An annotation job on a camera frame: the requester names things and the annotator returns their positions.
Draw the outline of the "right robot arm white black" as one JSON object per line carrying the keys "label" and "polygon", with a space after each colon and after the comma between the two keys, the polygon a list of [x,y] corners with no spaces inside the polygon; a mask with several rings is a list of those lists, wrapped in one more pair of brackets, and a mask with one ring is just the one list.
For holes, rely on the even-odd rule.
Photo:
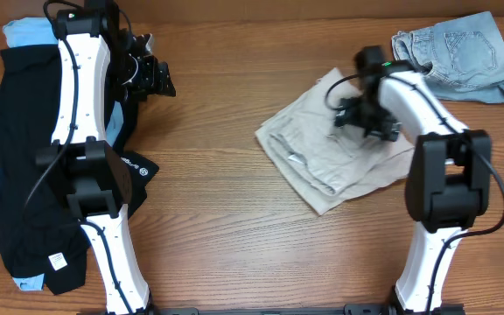
{"label": "right robot arm white black", "polygon": [[361,94],[339,100],[334,124],[389,142],[404,133],[414,144],[404,199],[415,227],[387,302],[344,312],[462,314],[463,305],[443,303],[442,288],[460,241],[488,208],[491,139],[453,117],[408,61],[386,61],[379,46],[366,46],[354,63]]}

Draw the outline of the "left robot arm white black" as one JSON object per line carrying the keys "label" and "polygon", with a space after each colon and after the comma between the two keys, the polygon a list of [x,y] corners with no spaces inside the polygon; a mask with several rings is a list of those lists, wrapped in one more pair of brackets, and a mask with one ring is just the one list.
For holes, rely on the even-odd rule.
{"label": "left robot arm white black", "polygon": [[36,156],[60,205],[90,241],[106,293],[107,314],[156,314],[139,269],[129,228],[132,181],[107,142],[106,107],[173,97],[167,63],[152,52],[150,34],[121,28],[127,17],[114,1],[64,2],[49,22],[58,40],[59,114],[49,146]]}

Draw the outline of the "beige cotton shorts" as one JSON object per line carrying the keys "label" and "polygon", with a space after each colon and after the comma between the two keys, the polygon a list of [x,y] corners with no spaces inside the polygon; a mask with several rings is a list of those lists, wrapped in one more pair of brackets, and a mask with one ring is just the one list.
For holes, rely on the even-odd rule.
{"label": "beige cotton shorts", "polygon": [[342,77],[332,69],[255,132],[276,168],[318,214],[406,178],[414,152],[404,136],[387,142],[363,136],[358,127],[334,125],[325,95]]}

